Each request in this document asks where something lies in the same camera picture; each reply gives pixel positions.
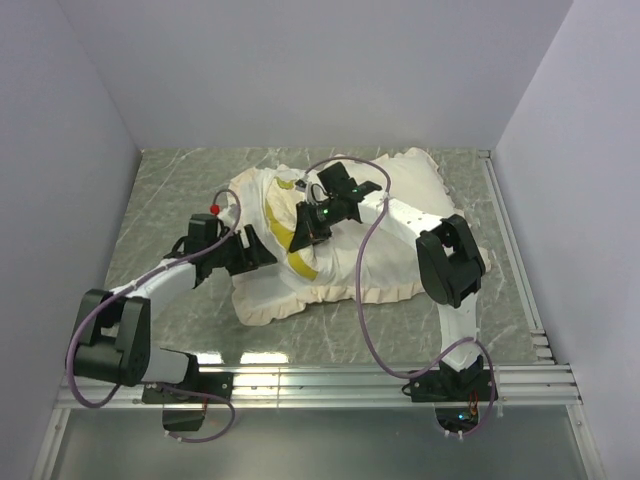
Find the marble surface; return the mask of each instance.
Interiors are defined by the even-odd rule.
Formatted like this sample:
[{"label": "marble surface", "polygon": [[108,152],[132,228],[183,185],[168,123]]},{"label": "marble surface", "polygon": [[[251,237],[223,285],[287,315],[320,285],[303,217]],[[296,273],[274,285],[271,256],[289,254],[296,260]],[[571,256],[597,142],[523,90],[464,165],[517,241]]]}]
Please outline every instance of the marble surface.
[{"label": "marble surface", "polygon": [[[235,148],[145,150],[107,276],[107,287],[130,281],[157,265],[193,213],[207,212],[213,193],[248,167],[284,163],[305,167],[332,154],[373,159],[406,149]],[[480,340],[499,363],[536,359],[524,310],[500,234],[481,160],[472,149],[429,150],[457,208],[463,210],[493,269],[478,300]],[[311,305],[263,327],[242,325],[231,304],[224,269],[174,301],[152,326],[166,348],[196,352],[210,363],[371,363],[355,304]],[[435,304],[425,294],[387,305],[367,305],[366,318],[380,354],[389,362],[421,363],[440,349]]]}]

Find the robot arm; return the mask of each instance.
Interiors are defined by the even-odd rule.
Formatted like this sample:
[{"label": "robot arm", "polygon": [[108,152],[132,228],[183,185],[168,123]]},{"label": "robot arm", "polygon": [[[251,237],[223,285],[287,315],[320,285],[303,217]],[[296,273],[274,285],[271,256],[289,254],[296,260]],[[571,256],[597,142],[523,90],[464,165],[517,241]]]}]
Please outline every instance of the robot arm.
[{"label": "robot arm", "polygon": [[[89,290],[80,304],[77,330],[94,309],[110,297],[132,288],[92,319],[82,330],[73,357],[76,375],[117,385],[162,382],[197,387],[198,362],[194,355],[161,349],[151,345],[151,321],[178,296],[198,287],[214,268],[224,267],[229,275],[255,270],[276,263],[276,258],[258,239],[253,227],[230,235],[217,249],[194,257],[228,233],[215,215],[196,214],[189,221],[188,234],[181,238],[158,267],[164,269],[146,280],[148,273],[111,291]],[[185,263],[171,263],[184,258]],[[116,337],[103,328],[118,325]]]},{"label": "robot arm", "polygon": [[[327,198],[297,205],[291,252],[327,240],[330,227],[339,221],[373,224],[383,211],[382,188],[372,182],[357,185],[342,163],[325,168],[318,178]],[[379,226],[416,249],[422,285],[438,304],[442,350],[461,338],[476,338],[476,293],[486,268],[464,218],[431,215],[391,198]],[[444,362],[459,372],[473,364],[479,353],[477,346],[463,345]]]},{"label": "robot arm", "polygon": [[[383,196],[373,192],[365,197],[360,204],[363,223],[376,221]],[[461,338],[476,338],[477,292],[486,268],[467,222],[459,215],[442,218],[391,198],[380,228],[416,248],[422,286],[437,303],[440,315],[441,351]],[[444,362],[459,372],[479,354],[476,345],[465,344],[444,357]]]}]

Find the crumpled white cloth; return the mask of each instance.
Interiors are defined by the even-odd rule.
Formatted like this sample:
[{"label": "crumpled white cloth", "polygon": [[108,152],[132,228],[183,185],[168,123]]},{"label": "crumpled white cloth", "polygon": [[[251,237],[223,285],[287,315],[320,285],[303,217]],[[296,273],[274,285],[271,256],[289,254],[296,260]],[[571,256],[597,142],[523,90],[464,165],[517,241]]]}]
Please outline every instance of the crumpled white cloth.
[{"label": "crumpled white cloth", "polygon": [[[375,162],[391,176],[392,197],[434,215],[461,213],[448,196],[438,166],[424,150],[411,148]],[[385,185],[376,169],[348,160],[344,164],[358,184],[370,180]],[[356,255],[369,225],[340,222],[332,227],[333,236],[328,241],[297,254],[288,252],[295,230],[295,206],[304,200],[304,193],[293,187],[293,180],[303,174],[302,170],[280,165],[277,169],[250,168],[231,181],[230,188],[242,205],[240,226],[252,224],[278,259],[276,265],[232,277],[232,302],[245,325],[266,325],[304,310],[309,303],[355,298]],[[313,173],[309,178],[319,183]],[[480,251],[489,269],[487,251]],[[362,286],[365,303],[398,302],[423,292],[415,249],[376,230],[364,254]]]}]

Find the pillow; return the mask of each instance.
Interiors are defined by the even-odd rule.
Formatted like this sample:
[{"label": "pillow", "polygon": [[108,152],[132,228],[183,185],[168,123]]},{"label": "pillow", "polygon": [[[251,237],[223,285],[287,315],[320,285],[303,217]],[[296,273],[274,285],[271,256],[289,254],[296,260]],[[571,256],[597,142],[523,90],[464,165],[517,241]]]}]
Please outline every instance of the pillow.
[{"label": "pillow", "polygon": [[[449,217],[455,210],[438,166],[424,151],[412,148],[375,162],[391,177],[391,196],[422,211]],[[385,185],[383,175],[366,164],[344,161],[357,183]],[[289,253],[296,225],[296,204],[305,194],[296,190],[302,170],[251,168],[230,184],[242,205],[240,225],[252,224],[258,237],[278,259],[276,265],[232,277],[232,302],[245,325],[266,325],[305,309],[309,303],[355,298],[355,261],[369,225],[344,221],[332,227],[324,243]],[[309,180],[319,183],[315,173]],[[487,269],[486,250],[481,254]],[[415,249],[377,229],[367,244],[362,268],[363,301],[388,303],[423,292]]]}]

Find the yellow object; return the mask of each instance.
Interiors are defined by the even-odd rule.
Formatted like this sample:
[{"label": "yellow object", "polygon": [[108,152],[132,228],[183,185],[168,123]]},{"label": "yellow object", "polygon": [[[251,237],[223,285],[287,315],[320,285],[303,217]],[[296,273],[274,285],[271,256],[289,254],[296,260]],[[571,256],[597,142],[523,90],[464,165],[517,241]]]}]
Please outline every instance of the yellow object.
[{"label": "yellow object", "polygon": [[290,180],[288,182],[285,182],[284,180],[282,180],[280,177],[276,177],[276,183],[278,184],[278,186],[280,188],[282,188],[283,190],[292,190],[293,186],[294,186],[294,182],[293,180]]},{"label": "yellow object", "polygon": [[289,245],[293,240],[293,232],[288,228],[285,228],[273,214],[273,210],[268,202],[264,202],[264,210],[267,213],[267,221],[269,222],[269,230],[273,233],[278,240],[278,243],[287,251],[287,261],[291,268],[301,277],[308,278],[309,280],[315,280],[318,276],[318,272],[304,263],[299,252],[290,253]]}]

